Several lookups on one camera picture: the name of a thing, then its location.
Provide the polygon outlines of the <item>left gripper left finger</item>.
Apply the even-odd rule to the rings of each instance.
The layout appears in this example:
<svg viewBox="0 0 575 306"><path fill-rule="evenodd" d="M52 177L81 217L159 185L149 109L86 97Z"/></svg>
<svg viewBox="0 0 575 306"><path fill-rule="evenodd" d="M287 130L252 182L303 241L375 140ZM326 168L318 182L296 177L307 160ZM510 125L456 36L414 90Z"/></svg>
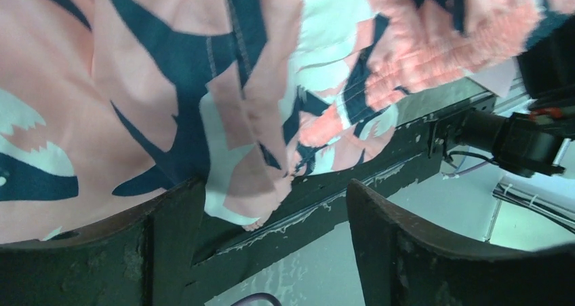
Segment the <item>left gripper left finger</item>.
<svg viewBox="0 0 575 306"><path fill-rule="evenodd" d="M1 246L2 305L186 305L199 180L45 242Z"/></svg>

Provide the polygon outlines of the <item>pink patterned shorts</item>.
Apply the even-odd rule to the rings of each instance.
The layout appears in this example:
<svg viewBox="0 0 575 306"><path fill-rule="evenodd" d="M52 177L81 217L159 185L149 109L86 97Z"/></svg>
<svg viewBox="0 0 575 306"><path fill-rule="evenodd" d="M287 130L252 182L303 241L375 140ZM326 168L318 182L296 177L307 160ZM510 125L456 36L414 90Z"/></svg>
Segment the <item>pink patterned shorts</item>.
<svg viewBox="0 0 575 306"><path fill-rule="evenodd" d="M1 241L191 177L261 227L297 176L373 159L396 103L527 50L574 0L1 0Z"/></svg>

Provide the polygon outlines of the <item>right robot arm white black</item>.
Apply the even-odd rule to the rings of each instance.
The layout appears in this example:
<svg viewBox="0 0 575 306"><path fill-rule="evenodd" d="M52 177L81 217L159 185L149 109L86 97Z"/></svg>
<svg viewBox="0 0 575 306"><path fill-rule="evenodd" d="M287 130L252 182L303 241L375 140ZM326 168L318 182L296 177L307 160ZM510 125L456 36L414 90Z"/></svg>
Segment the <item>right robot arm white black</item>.
<svg viewBox="0 0 575 306"><path fill-rule="evenodd" d="M574 178L574 18L517 58L531 98L527 113L470 111L456 142L488 152L488 161L530 178Z"/></svg>

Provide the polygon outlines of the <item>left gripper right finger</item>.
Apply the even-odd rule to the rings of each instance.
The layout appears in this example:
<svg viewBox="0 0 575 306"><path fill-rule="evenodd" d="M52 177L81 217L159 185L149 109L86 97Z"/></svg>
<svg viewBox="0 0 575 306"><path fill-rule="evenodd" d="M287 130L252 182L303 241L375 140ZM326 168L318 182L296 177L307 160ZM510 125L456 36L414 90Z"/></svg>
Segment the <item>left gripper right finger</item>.
<svg viewBox="0 0 575 306"><path fill-rule="evenodd" d="M480 242L388 201L346 190L367 305L573 305L574 245L523 251Z"/></svg>

